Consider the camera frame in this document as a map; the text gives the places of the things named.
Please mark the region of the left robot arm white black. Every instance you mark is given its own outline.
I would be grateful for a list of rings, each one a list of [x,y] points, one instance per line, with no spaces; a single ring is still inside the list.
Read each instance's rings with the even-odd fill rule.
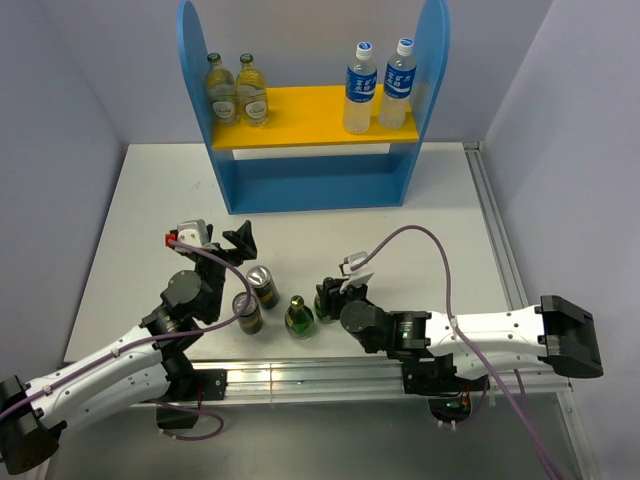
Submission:
[[[186,350],[225,327],[221,308],[227,273],[237,274],[258,249],[252,224],[222,234],[202,220],[179,224],[165,236],[172,251],[192,261],[175,273],[161,303],[140,323],[97,352],[51,374],[1,382],[1,462],[8,474],[26,473],[51,458],[74,427],[151,401],[164,408],[191,394],[194,369]]]

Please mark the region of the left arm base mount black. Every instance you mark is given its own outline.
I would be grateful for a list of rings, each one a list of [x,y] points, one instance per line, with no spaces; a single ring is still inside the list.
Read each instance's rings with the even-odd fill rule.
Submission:
[[[227,386],[227,371],[224,369],[195,370],[187,379],[172,382],[168,392],[160,397],[165,403],[195,402],[201,407],[204,401],[221,401]],[[197,422],[195,413],[183,413],[168,407],[158,406],[156,424],[161,429],[188,430]]]

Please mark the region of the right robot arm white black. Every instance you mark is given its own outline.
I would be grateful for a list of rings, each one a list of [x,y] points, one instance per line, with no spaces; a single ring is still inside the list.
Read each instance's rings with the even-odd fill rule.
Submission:
[[[368,354],[406,363],[435,362],[433,378],[457,388],[490,369],[498,372],[550,366],[563,377],[604,374],[593,316],[557,295],[519,310],[461,314],[387,312],[367,298],[366,283],[327,277],[316,287],[316,310],[337,321]]]

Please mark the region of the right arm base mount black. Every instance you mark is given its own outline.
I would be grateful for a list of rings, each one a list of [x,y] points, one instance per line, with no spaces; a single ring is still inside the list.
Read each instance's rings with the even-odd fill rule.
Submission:
[[[401,372],[404,393],[426,397],[436,423],[451,429],[472,417],[490,387],[487,375],[475,380],[458,377],[456,368],[444,360],[402,362]]]

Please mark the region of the Pocari water bottle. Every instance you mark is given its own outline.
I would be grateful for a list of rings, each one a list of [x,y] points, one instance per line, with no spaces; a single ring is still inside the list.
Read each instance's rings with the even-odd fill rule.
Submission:
[[[343,127],[351,134],[364,134],[371,121],[377,84],[377,67],[373,46],[361,41],[346,70]]]
[[[414,40],[408,37],[401,38],[396,53],[387,62],[378,115],[378,122],[385,129],[400,129],[405,123],[417,69],[413,50]]]

